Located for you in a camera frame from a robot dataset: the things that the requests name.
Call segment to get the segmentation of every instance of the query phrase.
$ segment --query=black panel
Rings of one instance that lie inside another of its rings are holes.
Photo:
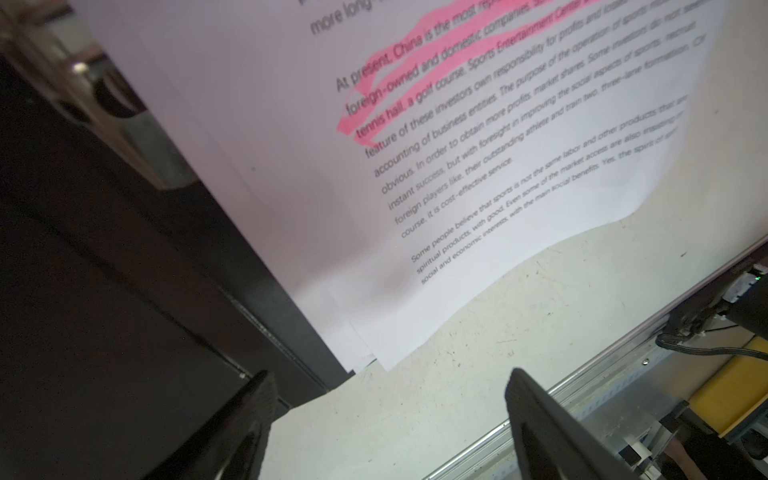
[[[129,478],[245,383],[59,235],[0,200],[3,478]]]
[[[11,95],[3,101],[12,107],[0,121],[3,195],[29,209],[68,241],[81,245],[157,311],[205,338],[243,371],[273,372],[284,405],[300,405],[326,391],[306,367],[270,342],[195,262],[158,231],[115,183],[113,174],[98,167],[109,157],[98,157],[95,150],[84,147],[91,139],[87,131],[32,97],[18,79],[14,83],[13,78],[3,78],[2,83],[2,93]],[[106,149],[103,153],[111,155]],[[132,170],[126,174],[137,177]],[[189,217],[206,219],[217,209],[214,207],[201,207]],[[199,233],[195,237],[211,250],[227,246]]]
[[[728,320],[768,339],[768,278],[757,280],[730,307]]]
[[[43,155],[45,162],[35,166],[41,169],[36,174],[70,174],[66,181],[74,181],[78,189],[95,182],[110,194],[119,193],[120,201],[133,210],[135,218],[131,221],[141,218],[155,235],[166,237],[190,268],[204,273],[208,283],[219,286],[269,330],[283,354],[319,384],[319,391],[309,398],[350,377],[202,184],[155,190],[89,131],[62,118],[3,62],[0,84],[0,104],[8,109],[0,119],[4,156],[8,152],[11,157],[33,156],[35,160]],[[23,145],[18,144],[21,138],[26,140]],[[114,210],[104,214],[111,215]],[[106,237],[102,240],[113,242]],[[232,332],[231,340],[247,337]],[[230,350],[234,358],[241,353],[248,356],[240,347]],[[248,358],[240,361],[244,365],[249,362]],[[278,384],[285,388],[279,376]],[[306,400],[292,399],[290,403]]]

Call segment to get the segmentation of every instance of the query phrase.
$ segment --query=white paper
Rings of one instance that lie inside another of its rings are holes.
[[[521,261],[637,209],[727,10],[73,3],[347,369],[391,369]]]

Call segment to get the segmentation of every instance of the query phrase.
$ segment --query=black cable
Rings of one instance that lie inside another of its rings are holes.
[[[712,349],[699,349],[692,346],[678,345],[678,342],[684,342],[688,340],[687,336],[670,335],[668,333],[660,333],[656,337],[656,345],[663,349],[672,350],[673,352],[685,353],[687,355],[702,355],[702,356],[714,356],[714,355],[742,355],[751,356],[756,359],[765,360],[768,362],[768,353],[759,352],[757,350],[741,349],[729,346],[718,346]]]
[[[736,328],[736,327],[738,327],[738,326],[739,326],[739,324],[738,324],[738,323],[737,323],[737,324],[735,324],[735,325],[729,325],[729,326],[721,326],[719,329],[709,329],[709,330],[704,330],[704,333],[707,333],[707,332],[719,332],[719,331],[721,331],[721,330],[729,330],[729,329],[735,329],[735,328]]]

